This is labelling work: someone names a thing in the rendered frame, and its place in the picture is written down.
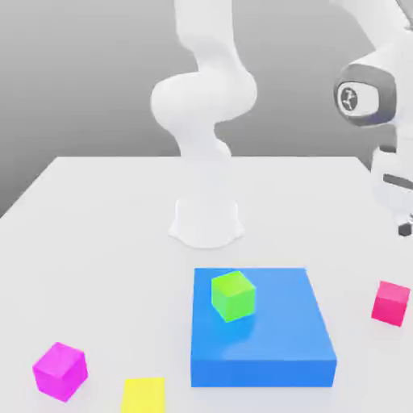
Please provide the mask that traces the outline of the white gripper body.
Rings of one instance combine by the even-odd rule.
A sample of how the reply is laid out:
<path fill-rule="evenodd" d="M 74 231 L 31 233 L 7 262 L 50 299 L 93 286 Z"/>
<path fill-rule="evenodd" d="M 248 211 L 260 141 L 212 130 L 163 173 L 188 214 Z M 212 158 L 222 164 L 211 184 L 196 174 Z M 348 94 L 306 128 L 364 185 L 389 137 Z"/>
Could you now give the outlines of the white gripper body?
<path fill-rule="evenodd" d="M 371 182 L 377 201 L 396 223 L 413 223 L 413 173 L 408 173 L 395 152 L 375 150 Z"/>

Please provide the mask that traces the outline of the small pink cube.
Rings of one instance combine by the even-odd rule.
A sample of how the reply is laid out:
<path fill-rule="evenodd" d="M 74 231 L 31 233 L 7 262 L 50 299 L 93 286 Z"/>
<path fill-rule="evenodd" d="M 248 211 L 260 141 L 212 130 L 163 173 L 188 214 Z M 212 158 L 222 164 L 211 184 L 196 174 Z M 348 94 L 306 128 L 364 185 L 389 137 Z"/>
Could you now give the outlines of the small pink cube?
<path fill-rule="evenodd" d="M 401 327 L 410 292 L 411 289 L 405 286 L 380 281 L 371 318 Z"/>

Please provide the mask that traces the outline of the small green cube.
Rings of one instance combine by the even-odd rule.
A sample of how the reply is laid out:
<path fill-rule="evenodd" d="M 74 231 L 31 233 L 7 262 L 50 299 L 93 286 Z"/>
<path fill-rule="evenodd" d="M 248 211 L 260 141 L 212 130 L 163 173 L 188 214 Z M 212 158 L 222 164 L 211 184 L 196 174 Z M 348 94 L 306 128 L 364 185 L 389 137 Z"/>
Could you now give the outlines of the small green cube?
<path fill-rule="evenodd" d="M 256 287 L 239 270 L 211 279 L 211 305 L 225 323 L 253 315 Z"/>

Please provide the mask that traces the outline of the small yellow cube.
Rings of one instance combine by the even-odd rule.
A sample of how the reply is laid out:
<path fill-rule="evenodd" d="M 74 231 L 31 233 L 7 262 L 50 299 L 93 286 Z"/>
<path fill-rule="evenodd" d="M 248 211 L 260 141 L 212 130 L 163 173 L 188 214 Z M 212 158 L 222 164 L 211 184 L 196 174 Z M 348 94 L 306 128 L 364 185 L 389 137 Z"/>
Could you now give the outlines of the small yellow cube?
<path fill-rule="evenodd" d="M 165 413 L 165 379 L 126 379 L 121 413 Z"/>

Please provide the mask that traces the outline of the small magenta cube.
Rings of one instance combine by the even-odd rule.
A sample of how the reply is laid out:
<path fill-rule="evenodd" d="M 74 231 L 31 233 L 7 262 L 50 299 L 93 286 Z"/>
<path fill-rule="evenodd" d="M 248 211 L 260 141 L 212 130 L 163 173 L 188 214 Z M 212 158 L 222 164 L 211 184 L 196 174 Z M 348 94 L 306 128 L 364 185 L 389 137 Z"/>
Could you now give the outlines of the small magenta cube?
<path fill-rule="evenodd" d="M 40 392 L 66 403 L 88 378 L 83 351 L 56 342 L 32 366 Z"/>

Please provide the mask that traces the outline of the large blue box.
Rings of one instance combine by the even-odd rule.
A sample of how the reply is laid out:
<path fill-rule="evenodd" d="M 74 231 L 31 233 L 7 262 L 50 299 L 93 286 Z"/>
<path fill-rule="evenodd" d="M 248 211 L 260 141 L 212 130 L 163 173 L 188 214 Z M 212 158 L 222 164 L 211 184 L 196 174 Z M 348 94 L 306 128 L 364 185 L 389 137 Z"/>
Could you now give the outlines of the large blue box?
<path fill-rule="evenodd" d="M 337 358 L 304 268 L 243 268 L 256 287 L 253 315 L 227 323 L 211 304 L 226 268 L 194 271 L 193 387 L 330 387 Z"/>

